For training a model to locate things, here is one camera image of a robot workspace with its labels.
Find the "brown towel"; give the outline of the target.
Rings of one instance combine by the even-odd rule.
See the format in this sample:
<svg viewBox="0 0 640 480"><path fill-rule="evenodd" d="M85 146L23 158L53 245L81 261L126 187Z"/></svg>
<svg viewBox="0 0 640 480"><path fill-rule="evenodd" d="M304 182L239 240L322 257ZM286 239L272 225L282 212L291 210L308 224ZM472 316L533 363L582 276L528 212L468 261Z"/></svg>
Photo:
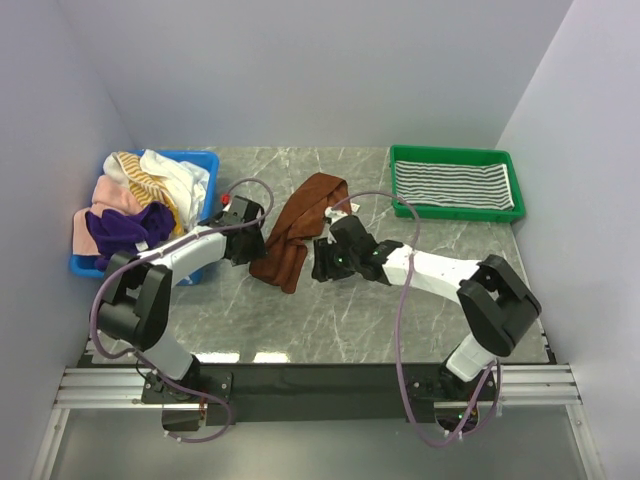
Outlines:
<svg viewBox="0 0 640 480"><path fill-rule="evenodd" d="M285 203L265 242L267 255L252 261L249 273L293 294L308 253L305 242L323 232L325 210L348 196L344 179L320 172L310 176Z"/></svg>

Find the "green white striped towel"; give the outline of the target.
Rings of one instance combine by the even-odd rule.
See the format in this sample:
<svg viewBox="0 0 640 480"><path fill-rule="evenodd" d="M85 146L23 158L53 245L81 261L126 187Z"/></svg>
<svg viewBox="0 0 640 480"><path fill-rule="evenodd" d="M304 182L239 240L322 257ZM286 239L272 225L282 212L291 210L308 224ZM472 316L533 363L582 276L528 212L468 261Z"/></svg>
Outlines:
<svg viewBox="0 0 640 480"><path fill-rule="evenodd" d="M509 211L515 207L507 166L395 163L396 193L413 205Z"/></svg>

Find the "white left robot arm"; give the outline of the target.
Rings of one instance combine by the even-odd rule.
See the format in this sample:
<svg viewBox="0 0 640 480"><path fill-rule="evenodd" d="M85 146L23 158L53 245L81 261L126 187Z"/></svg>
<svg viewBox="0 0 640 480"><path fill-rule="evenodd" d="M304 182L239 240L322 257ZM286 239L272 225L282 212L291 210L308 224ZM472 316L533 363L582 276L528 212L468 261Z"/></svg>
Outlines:
<svg viewBox="0 0 640 480"><path fill-rule="evenodd" d="M144 254L113 255L90 311L91 338L100 354L128 354L164 374L177 401L201 389L200 362L168 327L172 289L189 274L220 260L244 265L266 255L261 226L266 211L233 196L189 234Z"/></svg>

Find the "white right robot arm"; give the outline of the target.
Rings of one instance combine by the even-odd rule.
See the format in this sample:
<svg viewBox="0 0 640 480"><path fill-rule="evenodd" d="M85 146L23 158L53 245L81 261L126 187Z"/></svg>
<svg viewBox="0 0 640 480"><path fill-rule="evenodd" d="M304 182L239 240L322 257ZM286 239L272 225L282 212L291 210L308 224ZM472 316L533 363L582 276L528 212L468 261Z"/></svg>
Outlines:
<svg viewBox="0 0 640 480"><path fill-rule="evenodd" d="M409 285L458 304L470 333L444 362L443 393L462 399L491 362L511 355L542 307L504 258L459 260L419 251L394 240L378 242L355 215L325 211L329 234L314 241L312 278L354 274L389 286Z"/></svg>

